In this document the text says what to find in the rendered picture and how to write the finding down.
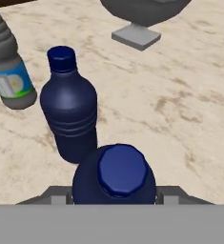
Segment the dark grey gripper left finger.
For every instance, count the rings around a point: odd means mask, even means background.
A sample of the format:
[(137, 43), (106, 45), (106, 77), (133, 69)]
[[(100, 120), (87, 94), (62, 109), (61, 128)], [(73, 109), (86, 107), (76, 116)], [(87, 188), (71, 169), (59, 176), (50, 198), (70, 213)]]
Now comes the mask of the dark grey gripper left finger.
[(21, 204), (72, 205), (71, 186), (49, 186), (41, 195), (22, 201)]

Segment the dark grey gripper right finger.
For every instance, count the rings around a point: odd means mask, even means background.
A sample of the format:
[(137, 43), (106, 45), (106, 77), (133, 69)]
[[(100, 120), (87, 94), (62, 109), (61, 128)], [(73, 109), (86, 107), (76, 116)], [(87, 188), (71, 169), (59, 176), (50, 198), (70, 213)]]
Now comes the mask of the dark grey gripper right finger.
[(179, 186), (157, 186), (155, 203), (161, 205), (211, 205), (211, 202), (195, 196), (188, 195)]

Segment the dark blue plastic bottle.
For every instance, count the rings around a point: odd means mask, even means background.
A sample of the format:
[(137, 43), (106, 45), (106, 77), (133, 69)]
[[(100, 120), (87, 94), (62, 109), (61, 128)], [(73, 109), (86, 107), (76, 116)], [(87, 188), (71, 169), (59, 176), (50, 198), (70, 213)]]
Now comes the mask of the dark blue plastic bottle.
[(72, 181), (75, 204), (153, 204), (155, 196), (151, 167), (128, 144), (98, 148), (79, 164)]
[(61, 157), (80, 163), (97, 149), (97, 93), (80, 75), (75, 51), (67, 46), (47, 52), (51, 78), (40, 93), (40, 105)]

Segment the grey bottle with blue label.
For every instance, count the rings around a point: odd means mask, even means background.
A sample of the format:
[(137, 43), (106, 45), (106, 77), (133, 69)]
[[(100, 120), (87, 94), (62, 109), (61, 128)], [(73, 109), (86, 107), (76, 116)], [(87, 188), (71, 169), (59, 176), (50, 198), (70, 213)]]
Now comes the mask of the grey bottle with blue label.
[(22, 57), (18, 53), (15, 36), (0, 15), (0, 97), (12, 110), (32, 106), (37, 92)]

